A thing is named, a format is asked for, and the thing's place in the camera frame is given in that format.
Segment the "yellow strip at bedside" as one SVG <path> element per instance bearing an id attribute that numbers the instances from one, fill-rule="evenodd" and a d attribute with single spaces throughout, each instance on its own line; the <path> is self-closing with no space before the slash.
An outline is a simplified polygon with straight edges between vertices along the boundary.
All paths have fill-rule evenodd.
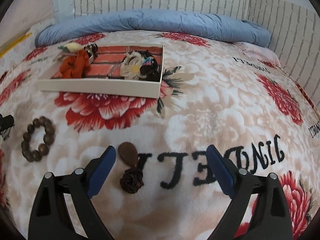
<path id="1" fill-rule="evenodd" d="M 10 51 L 14 46 L 18 45 L 22 41 L 26 40 L 32 33 L 26 33 L 20 37 L 13 39 L 12 41 L 8 41 L 6 44 L 1 46 L 0 57 L 3 57 L 8 51 Z"/>

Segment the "cream fabric flower hair clip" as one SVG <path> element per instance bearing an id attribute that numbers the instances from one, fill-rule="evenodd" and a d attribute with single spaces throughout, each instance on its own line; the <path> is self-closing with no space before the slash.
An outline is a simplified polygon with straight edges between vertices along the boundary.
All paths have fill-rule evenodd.
<path id="1" fill-rule="evenodd" d="M 125 80 L 145 79 L 146 75 L 143 75 L 140 72 L 140 68 L 145 60 L 145 56 L 138 51 L 131 51 L 127 53 L 120 64 L 120 76 Z"/>

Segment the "white strap wristwatch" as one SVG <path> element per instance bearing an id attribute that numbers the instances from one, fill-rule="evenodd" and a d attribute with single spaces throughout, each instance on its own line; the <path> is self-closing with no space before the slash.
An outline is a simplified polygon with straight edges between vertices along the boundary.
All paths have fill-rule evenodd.
<path id="1" fill-rule="evenodd" d="M 92 44 L 88 44 L 87 46 L 84 47 L 84 50 L 87 52 L 88 54 L 88 62 L 89 64 L 92 64 L 93 61 L 97 58 L 97 52 L 98 52 L 98 46 L 95 43 Z"/>

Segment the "plush pineapple pink hair clip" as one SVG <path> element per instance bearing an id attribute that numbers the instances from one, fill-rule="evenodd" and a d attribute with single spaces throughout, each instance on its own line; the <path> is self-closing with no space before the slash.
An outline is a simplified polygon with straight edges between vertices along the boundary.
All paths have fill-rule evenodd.
<path id="1" fill-rule="evenodd" d="M 76 42 L 69 42 L 67 44 L 58 46 L 63 53 L 76 54 L 78 51 L 83 50 L 83 46 Z"/>

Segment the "orange fabric scrunchie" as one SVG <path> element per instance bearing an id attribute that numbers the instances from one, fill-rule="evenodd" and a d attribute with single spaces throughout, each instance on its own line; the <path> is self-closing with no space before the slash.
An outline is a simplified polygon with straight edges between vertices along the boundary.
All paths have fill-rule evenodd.
<path id="1" fill-rule="evenodd" d="M 62 79 L 81 79 L 90 67 L 87 51 L 80 50 L 76 56 L 68 56 L 64 59 L 59 71 Z"/>

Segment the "rainbow black claw hair clip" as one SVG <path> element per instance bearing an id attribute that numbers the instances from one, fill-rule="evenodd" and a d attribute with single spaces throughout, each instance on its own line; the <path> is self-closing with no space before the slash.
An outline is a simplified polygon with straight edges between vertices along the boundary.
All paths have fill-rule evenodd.
<path id="1" fill-rule="evenodd" d="M 159 82 L 161 78 L 161 68 L 155 57 L 148 50 L 140 50 L 139 53 L 144 58 L 139 69 L 140 79 L 144 81 Z"/>

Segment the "white tray brick-pattern base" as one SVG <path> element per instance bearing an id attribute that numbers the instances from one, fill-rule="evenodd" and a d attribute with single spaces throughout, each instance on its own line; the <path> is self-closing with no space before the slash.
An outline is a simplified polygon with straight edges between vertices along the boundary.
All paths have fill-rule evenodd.
<path id="1" fill-rule="evenodd" d="M 59 72 L 63 59 L 57 59 L 36 81 L 39 90 L 79 92 L 157 99 L 161 81 L 125 80 L 120 64 L 131 51 L 149 51 L 163 70 L 164 46 L 152 43 L 114 43 L 98 46 L 98 55 L 81 79 L 62 79 Z"/>

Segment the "blue rolled quilt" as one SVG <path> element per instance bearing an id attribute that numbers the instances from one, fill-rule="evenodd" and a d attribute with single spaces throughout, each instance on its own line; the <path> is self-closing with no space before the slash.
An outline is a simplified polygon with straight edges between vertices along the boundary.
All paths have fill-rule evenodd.
<path id="1" fill-rule="evenodd" d="M 271 33 L 263 26 L 225 15 L 167 9 L 133 9 L 92 14 L 50 25 L 39 32 L 35 46 L 43 47 L 85 35 L 129 31 L 183 33 L 222 42 L 248 42 L 266 47 Z"/>

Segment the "floral plush blanket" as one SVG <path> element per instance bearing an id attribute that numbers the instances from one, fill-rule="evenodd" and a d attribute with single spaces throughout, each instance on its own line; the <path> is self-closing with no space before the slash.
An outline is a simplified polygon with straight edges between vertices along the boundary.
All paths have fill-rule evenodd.
<path id="1" fill-rule="evenodd" d="M 319 209 L 319 112 L 279 66 L 237 45 L 159 31 L 83 36 L 81 45 L 164 46 L 157 99 L 42 92 L 36 81 L 60 57 L 35 33 L 1 58 L 1 113 L 14 127 L 1 140 L 1 208 L 24 236 L 43 175 L 86 166 L 112 145 L 137 149 L 144 185 L 125 192 L 117 159 L 93 204 L 116 239 L 205 239 L 229 204 L 205 157 L 215 145 L 239 168 L 279 176 L 293 238 Z"/>

